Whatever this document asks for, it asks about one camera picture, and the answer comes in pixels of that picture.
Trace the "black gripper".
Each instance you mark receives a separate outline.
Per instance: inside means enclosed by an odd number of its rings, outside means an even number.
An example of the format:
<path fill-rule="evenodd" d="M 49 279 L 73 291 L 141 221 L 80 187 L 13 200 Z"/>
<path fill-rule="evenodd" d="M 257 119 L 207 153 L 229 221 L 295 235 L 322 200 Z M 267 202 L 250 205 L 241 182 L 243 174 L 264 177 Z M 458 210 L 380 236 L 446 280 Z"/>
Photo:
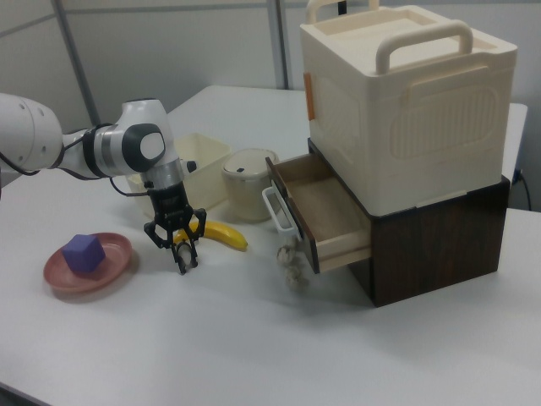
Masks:
<path fill-rule="evenodd" d="M 172 252 L 173 259 L 178 265 L 178 271 L 181 275 L 186 273 L 186 264 L 178 253 L 178 248 L 173 239 L 173 233 L 182 229 L 189 223 L 191 210 L 189 201 L 183 185 L 173 185 L 165 189 L 148 189 L 148 195 L 154 210 L 153 221 L 144 225 L 144 232 L 150 240 L 159 249 L 166 249 Z M 195 229 L 188 225 L 183 229 L 186 238 L 183 239 L 181 246 L 189 249 L 190 267 L 195 268 L 198 265 L 198 253 L 195 242 L 205 234 L 205 224 L 207 213 L 203 208 L 195 209 L 194 216 L 197 219 Z M 156 227 L 163 228 L 166 237 L 161 237 Z"/>

